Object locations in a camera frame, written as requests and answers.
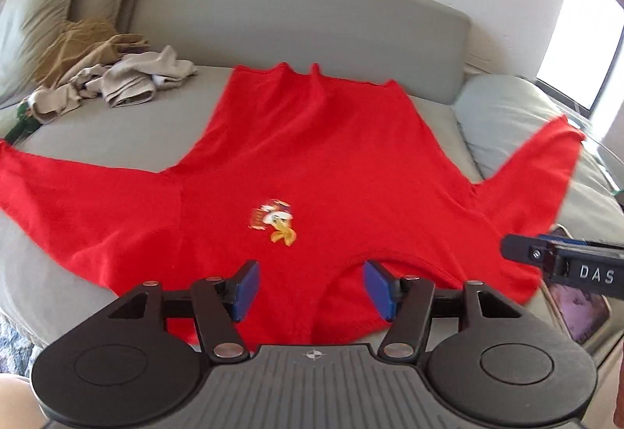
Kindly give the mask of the red t-shirt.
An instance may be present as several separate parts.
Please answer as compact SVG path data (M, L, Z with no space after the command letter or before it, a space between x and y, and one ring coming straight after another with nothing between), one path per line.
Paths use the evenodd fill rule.
M381 261L445 289L481 280L516 302L541 283L505 260L479 189L397 83L239 67L200 140L156 174L1 149L1 206L54 261L116 294L187 289L247 260L260 284L240 332L346 344L384 322L363 283Z

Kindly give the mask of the smartphone with lit screen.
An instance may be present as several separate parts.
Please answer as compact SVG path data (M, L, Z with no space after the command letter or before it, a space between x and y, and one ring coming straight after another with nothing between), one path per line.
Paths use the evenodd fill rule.
M607 325L612 311L604 295L580 289L578 283L610 283L609 276L604 266L585 257L568 268L566 275L545 274L544 281L570 337L587 344Z

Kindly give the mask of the grey right sofa cushion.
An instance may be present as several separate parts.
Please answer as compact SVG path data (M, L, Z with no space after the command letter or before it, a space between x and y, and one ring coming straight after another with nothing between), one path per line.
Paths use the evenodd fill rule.
M503 234L537 236L560 224L577 239L622 242L622 210L584 134L537 86L478 75L454 110L486 179L484 208Z

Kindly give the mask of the beige crumpled garment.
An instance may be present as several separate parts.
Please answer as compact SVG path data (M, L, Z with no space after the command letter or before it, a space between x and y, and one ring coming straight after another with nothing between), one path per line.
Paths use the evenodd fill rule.
M171 46L108 59L90 53L58 83L37 88L25 105L30 116L46 124L79 108L85 99L102 98L111 108L147 103L156 92L181 87L196 73L193 61L178 58Z

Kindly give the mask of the dark green fabric strip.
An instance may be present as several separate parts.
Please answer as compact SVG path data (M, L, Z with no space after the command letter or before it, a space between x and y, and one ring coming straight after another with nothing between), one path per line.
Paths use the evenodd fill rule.
M18 106L16 119L16 124L9 129L4 137L4 141L9 145L16 145L24 141L42 126L26 101Z

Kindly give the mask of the grey sofa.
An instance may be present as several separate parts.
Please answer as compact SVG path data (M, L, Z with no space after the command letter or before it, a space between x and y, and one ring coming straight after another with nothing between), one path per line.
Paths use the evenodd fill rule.
M1 148L4 223L64 274L53 428L578 428L597 366L527 309L623 293L622 236L560 220L582 132L462 71L431 0L128 0L198 74Z

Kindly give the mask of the tan brown crumpled garment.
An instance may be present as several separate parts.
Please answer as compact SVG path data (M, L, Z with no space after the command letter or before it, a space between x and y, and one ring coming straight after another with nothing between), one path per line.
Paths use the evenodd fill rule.
M149 42L143 35L119 33L106 19L66 21L40 57L33 80L39 87L55 89L83 69L110 66L125 55L148 49Z

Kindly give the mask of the front olive green pillow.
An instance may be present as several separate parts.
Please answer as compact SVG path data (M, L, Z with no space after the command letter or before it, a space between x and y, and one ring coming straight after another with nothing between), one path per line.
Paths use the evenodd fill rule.
M1 10L1 106L20 101L34 86L44 51L67 20L71 0L4 0Z

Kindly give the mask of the window with dark frame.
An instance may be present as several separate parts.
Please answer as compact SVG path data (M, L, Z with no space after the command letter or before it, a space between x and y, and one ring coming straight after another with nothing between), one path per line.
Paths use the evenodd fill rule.
M536 83L576 114L592 116L623 48L623 0L563 0Z

